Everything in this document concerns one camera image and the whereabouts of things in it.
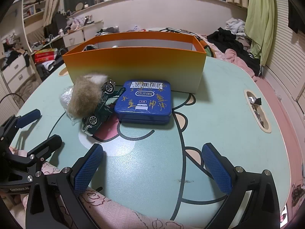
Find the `green toy car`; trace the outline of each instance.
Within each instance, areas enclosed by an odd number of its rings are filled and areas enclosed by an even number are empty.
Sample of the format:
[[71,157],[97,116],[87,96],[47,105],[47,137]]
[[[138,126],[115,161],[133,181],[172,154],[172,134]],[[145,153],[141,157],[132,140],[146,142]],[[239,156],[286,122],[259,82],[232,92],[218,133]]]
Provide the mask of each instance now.
[[126,88],[121,88],[119,91],[114,91],[115,82],[109,80],[104,83],[102,90],[102,97],[100,103],[97,105],[94,113],[82,119],[82,131],[89,136],[92,136],[102,123],[106,122],[114,113],[114,107],[106,104],[107,100],[114,96],[121,96]]

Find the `white wall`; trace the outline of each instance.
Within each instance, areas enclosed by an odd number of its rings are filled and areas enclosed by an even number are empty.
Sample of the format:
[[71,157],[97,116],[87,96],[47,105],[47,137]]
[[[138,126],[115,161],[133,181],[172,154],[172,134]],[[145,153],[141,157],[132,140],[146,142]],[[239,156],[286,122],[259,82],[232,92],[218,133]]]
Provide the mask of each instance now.
[[4,38],[5,36],[8,36],[15,32],[15,11],[6,14],[5,17],[2,19],[0,23],[0,35],[1,38]]
[[211,34],[231,17],[246,19],[246,10],[220,0],[109,0],[83,9],[72,17],[93,15],[105,27],[120,31],[149,27],[173,27]]

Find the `table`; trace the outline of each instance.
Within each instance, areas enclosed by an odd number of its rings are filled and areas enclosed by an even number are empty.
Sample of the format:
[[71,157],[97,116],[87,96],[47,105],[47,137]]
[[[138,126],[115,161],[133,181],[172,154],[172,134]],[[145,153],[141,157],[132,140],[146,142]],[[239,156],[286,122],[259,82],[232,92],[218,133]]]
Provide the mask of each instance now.
[[[49,161],[61,169],[72,166],[99,142],[97,138],[102,139],[106,154],[91,181],[92,188],[102,186],[105,196],[143,215],[205,227],[224,199],[200,162],[202,146],[211,142],[234,166],[257,173],[269,169],[283,209],[290,189],[286,147],[265,98],[239,67],[207,57],[198,92],[172,92],[173,113],[168,125],[120,124],[112,117],[96,139],[80,131],[81,123],[72,126],[64,114],[59,95],[72,82],[69,75],[59,77],[60,70],[20,109],[23,115],[38,108],[42,117],[20,129],[12,146],[29,151],[58,134],[63,145]],[[271,133],[258,126],[244,90],[262,98]],[[232,225],[242,215],[244,200]]]
[[54,41],[59,40],[59,39],[61,39],[62,37],[63,37],[63,36],[57,35],[56,37],[52,38],[48,44],[43,45],[43,47],[41,47],[41,48],[40,48],[39,50],[37,50],[37,51],[40,51],[40,50],[46,48],[47,46],[51,45]]

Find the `bottle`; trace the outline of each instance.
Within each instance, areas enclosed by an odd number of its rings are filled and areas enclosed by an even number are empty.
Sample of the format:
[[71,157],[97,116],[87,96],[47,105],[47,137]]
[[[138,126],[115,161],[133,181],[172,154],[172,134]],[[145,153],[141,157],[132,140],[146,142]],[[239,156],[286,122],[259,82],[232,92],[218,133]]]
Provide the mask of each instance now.
[[59,30],[59,35],[60,35],[60,36],[63,36],[63,35],[64,35],[64,32],[63,32],[63,29],[62,29],[62,28]]

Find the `plastic bag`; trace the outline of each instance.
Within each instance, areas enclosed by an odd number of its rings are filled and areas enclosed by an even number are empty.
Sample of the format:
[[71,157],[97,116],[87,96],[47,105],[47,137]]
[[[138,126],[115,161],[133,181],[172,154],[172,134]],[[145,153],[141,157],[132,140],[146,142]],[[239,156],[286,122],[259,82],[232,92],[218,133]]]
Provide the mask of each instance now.
[[80,121],[80,119],[75,118],[71,114],[68,113],[68,105],[72,97],[72,92],[73,92],[73,86],[69,86],[66,88],[63,92],[63,94],[59,97],[60,104],[62,105],[63,109],[65,110],[66,114],[70,118],[72,122],[72,126],[74,126],[77,122]]
[[85,24],[86,18],[83,16],[80,16],[78,18],[69,18],[69,20],[67,21],[67,27],[71,27],[71,30],[76,30],[80,27],[83,27]]

